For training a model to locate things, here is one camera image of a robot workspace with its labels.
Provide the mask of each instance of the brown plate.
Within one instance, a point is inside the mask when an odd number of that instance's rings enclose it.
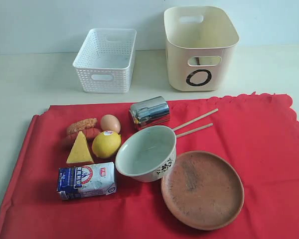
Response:
[[[205,151],[179,155],[161,181],[161,192],[176,218],[201,230],[230,224],[244,204],[244,188],[235,169]]]

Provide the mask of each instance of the chopsticks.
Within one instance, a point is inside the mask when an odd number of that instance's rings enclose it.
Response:
[[[194,118],[194,119],[192,119],[192,120],[190,120],[190,121],[188,121],[188,122],[186,122],[186,123],[183,123],[183,124],[181,124],[181,125],[179,125],[179,126],[173,128],[172,130],[173,130],[173,131],[179,130],[180,128],[183,128],[183,127],[185,127],[185,126],[187,126],[187,125],[189,125],[189,124],[191,124],[191,123],[194,123],[194,122],[196,122],[196,121],[198,121],[198,120],[200,120],[200,119],[202,119],[202,118],[205,118],[205,117],[207,117],[207,116],[209,116],[209,115],[211,115],[211,114],[213,114],[213,113],[215,113],[215,112],[217,112],[217,111],[218,111],[218,109],[214,109],[214,110],[212,110],[212,111],[210,111],[210,112],[207,112],[207,113],[205,113],[205,114],[203,114],[203,115],[201,115],[201,116],[199,116],[199,117],[197,117],[197,118]],[[209,123],[209,124],[207,124],[207,125],[204,125],[204,126],[201,126],[201,127],[198,127],[198,128],[192,129],[192,130],[189,130],[189,131],[184,132],[184,133],[180,133],[180,134],[176,135],[176,137],[179,138],[179,137],[188,135],[188,134],[190,134],[190,133],[194,133],[194,132],[196,132],[196,131],[199,131],[199,130],[202,130],[202,129],[204,129],[204,128],[208,128],[208,127],[211,127],[211,126],[213,126],[213,123]]]

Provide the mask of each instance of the stainless steel cup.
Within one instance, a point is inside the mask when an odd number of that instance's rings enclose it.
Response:
[[[162,96],[132,104],[130,113],[137,130],[169,120],[169,107]]]

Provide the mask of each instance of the red cloth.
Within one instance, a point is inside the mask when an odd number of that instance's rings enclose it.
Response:
[[[211,232],[178,221],[164,204],[160,181],[141,183],[117,173],[117,193],[61,201],[57,174],[69,150],[59,142],[67,126],[114,114],[123,141],[134,130],[130,103],[51,106],[30,124],[0,208],[0,238],[299,239],[299,122],[291,104],[287,95],[268,94],[169,102],[170,127],[219,108],[179,130],[214,123],[177,139],[177,154],[213,152],[236,169],[244,185],[245,203],[237,219]]]

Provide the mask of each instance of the storage bin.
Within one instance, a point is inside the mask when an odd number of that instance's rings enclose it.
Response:
[[[239,36],[227,14],[212,6],[177,6],[164,13],[169,83],[181,91],[221,84]]]
[[[73,66],[89,93],[126,93],[135,62],[134,29],[91,29]]]

